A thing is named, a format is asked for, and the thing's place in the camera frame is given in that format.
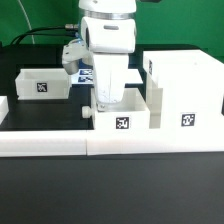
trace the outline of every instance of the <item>white robot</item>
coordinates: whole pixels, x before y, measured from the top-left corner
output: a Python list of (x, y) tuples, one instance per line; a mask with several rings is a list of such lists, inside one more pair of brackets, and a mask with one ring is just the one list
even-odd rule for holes
[(68, 73), (76, 70), (77, 60), (92, 59), (95, 96), (98, 110), (106, 111), (108, 104), (119, 103), (123, 98), (128, 54), (135, 50), (135, 0), (80, 0), (82, 19), (80, 26), (83, 41), (65, 47), (73, 54), (63, 56)]

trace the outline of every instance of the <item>white container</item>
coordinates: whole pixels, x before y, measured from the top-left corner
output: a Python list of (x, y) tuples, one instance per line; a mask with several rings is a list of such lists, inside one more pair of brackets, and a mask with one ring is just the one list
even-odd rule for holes
[(99, 112), (94, 89), (91, 92), (91, 115), (96, 130), (148, 130), (150, 111), (137, 88), (124, 91), (123, 100), (108, 106), (108, 111)]
[(64, 69), (21, 69), (15, 82), (19, 100), (67, 99), (71, 87)]
[(9, 112), (8, 101), (6, 96), (0, 96), (0, 125)]

